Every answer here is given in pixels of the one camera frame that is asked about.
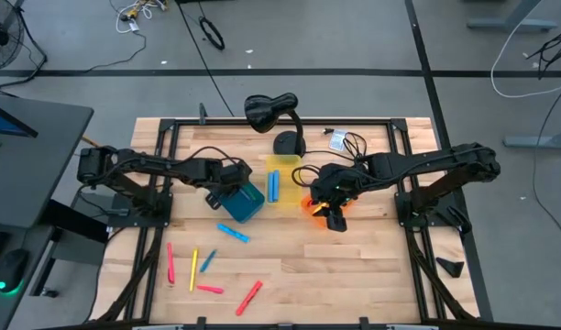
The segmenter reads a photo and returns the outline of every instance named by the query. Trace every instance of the fan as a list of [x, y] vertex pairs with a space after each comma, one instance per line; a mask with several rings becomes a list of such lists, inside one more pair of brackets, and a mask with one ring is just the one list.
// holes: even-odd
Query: fan
[[[22, 50], [22, 47], [27, 49], [28, 57], [36, 68], [27, 78], [16, 82], [0, 84], [0, 88], [32, 80], [47, 61], [46, 54], [30, 35], [26, 21], [22, 16], [22, 9], [19, 7], [21, 3], [23, 1], [17, 1], [16, 6], [13, 6], [7, 0], [0, 0], [0, 69], [13, 62]], [[23, 42], [25, 31], [34, 47], [42, 54], [42, 60], [38, 64], [32, 60], [32, 51]]]

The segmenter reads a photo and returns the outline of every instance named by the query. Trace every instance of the computer monitor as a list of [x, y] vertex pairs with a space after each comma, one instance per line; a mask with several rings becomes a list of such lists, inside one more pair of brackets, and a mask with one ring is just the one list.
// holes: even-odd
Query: computer monitor
[[39, 133], [0, 108], [0, 134], [35, 138]]

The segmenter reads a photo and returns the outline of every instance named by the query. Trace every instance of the wooden tabletop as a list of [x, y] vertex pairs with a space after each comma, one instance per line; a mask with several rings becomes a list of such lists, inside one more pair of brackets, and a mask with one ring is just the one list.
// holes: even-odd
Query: wooden tabletop
[[[154, 153], [159, 121], [137, 120], [132, 149]], [[437, 149], [429, 118], [407, 118], [407, 124], [413, 152]], [[322, 134], [323, 128], [304, 128], [307, 150], [328, 150], [329, 136]], [[389, 151], [386, 129], [381, 126], [335, 128], [364, 137], [368, 153]], [[183, 159], [201, 147], [217, 146], [232, 157], [244, 159], [254, 171], [250, 180], [265, 192], [265, 159], [272, 153], [274, 137], [286, 129], [276, 126], [267, 134], [258, 134], [248, 126], [183, 126], [176, 156]], [[207, 150], [199, 157], [221, 155]], [[348, 160], [324, 153], [302, 158], [303, 164], [322, 166], [328, 162], [347, 164]], [[426, 185], [440, 176], [425, 174], [419, 182]], [[148, 183], [149, 177], [135, 174], [132, 178]], [[360, 195], [345, 214], [345, 233], [316, 226], [298, 207], [287, 210], [266, 204], [241, 225], [224, 208], [212, 210], [204, 201], [206, 190], [180, 182], [175, 182], [171, 190], [172, 219], [162, 240], [151, 323], [194, 324], [198, 316], [206, 316], [209, 324], [352, 324], [360, 316], [367, 316], [371, 323], [419, 322], [409, 253], [394, 207], [394, 187]], [[225, 235], [216, 229], [218, 223], [249, 236], [250, 242], [244, 244]], [[437, 257], [465, 261], [455, 229], [432, 227], [430, 233]], [[105, 312], [129, 280], [137, 239], [138, 229], [128, 228], [107, 247], [92, 318]], [[175, 285], [167, 280], [166, 242], [173, 245]], [[197, 274], [196, 284], [222, 287], [224, 294], [189, 292], [194, 248], [199, 248], [199, 265], [217, 249], [209, 269]], [[437, 271], [464, 308], [478, 315], [468, 270], [464, 269], [459, 279], [452, 279], [439, 265]], [[236, 316], [236, 308], [256, 281], [263, 282], [262, 288], [244, 314]], [[428, 280], [423, 279], [423, 284], [430, 315], [435, 316]], [[138, 288], [135, 315], [140, 315], [145, 285], [144, 279]]]

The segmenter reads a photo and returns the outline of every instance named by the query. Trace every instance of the blue marker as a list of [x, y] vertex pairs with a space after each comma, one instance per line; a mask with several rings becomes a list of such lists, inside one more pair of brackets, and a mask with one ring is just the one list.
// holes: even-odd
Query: blue marker
[[241, 241], [244, 242], [244, 243], [247, 243], [247, 242], [250, 241], [250, 237], [248, 237], [248, 236], [246, 236], [246, 235], [244, 235], [244, 234], [241, 234], [241, 233], [237, 232], [236, 230], [234, 230], [234, 229], [228, 227], [227, 225], [224, 225], [224, 224], [217, 224], [217, 229], [223, 231], [224, 233], [226, 233], [226, 234], [228, 234], [228, 235], [231, 235], [231, 236], [233, 236], [233, 237], [235, 237], [235, 238], [241, 240]]
[[280, 179], [281, 173], [279, 172], [279, 170], [275, 170], [274, 171], [274, 191], [272, 192], [272, 201], [273, 202], [278, 202], [279, 201], [279, 179]]
[[201, 269], [199, 269], [199, 272], [204, 272], [205, 270], [207, 270], [207, 267], [209, 267], [209, 264], [211, 263], [211, 259], [215, 257], [215, 252], [217, 252], [217, 249], [211, 251], [209, 257], [207, 257], [207, 259], [203, 262], [203, 265], [201, 265]]
[[269, 203], [274, 202], [274, 173], [269, 173]]

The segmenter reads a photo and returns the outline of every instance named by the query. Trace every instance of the teal bin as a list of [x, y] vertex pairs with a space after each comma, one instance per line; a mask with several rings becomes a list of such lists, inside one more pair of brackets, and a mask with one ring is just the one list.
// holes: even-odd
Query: teal bin
[[262, 208], [264, 195], [254, 184], [248, 182], [240, 191], [220, 198], [219, 202], [238, 223], [243, 224]]

